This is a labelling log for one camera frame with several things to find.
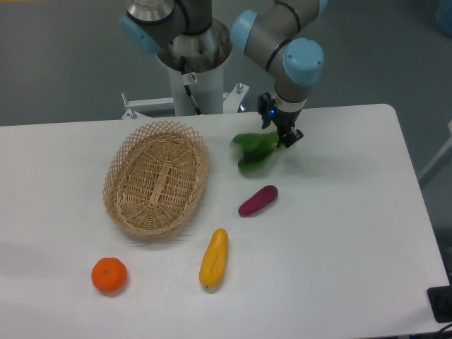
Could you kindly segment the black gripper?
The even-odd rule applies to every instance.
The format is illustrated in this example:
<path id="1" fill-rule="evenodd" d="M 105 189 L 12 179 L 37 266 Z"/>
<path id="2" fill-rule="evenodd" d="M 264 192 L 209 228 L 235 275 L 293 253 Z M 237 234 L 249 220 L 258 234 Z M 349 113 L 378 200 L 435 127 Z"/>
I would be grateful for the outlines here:
<path id="1" fill-rule="evenodd" d="M 289 148 L 304 137 L 304 134 L 295 127 L 301 110 L 286 112 L 280 109 L 270 93 L 258 97 L 257 112 L 261 115 L 262 129 L 266 129 L 273 122 L 278 133 L 277 148 Z"/>

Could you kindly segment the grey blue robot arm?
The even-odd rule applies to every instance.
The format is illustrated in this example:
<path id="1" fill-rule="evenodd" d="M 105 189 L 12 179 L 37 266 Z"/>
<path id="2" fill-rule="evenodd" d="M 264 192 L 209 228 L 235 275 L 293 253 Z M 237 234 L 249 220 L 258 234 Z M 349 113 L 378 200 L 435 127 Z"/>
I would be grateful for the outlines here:
<path id="1" fill-rule="evenodd" d="M 233 51 L 250 58 L 275 80 L 258 98 L 263 127 L 274 124 L 278 145 L 303 136 L 296 120 L 324 65 L 321 46 L 301 30 L 326 1 L 276 1 L 265 13 L 242 12 L 231 28 L 213 17 L 211 1 L 128 1 L 119 24 L 142 54 L 169 71 L 178 115 L 220 113 L 222 68 Z"/>

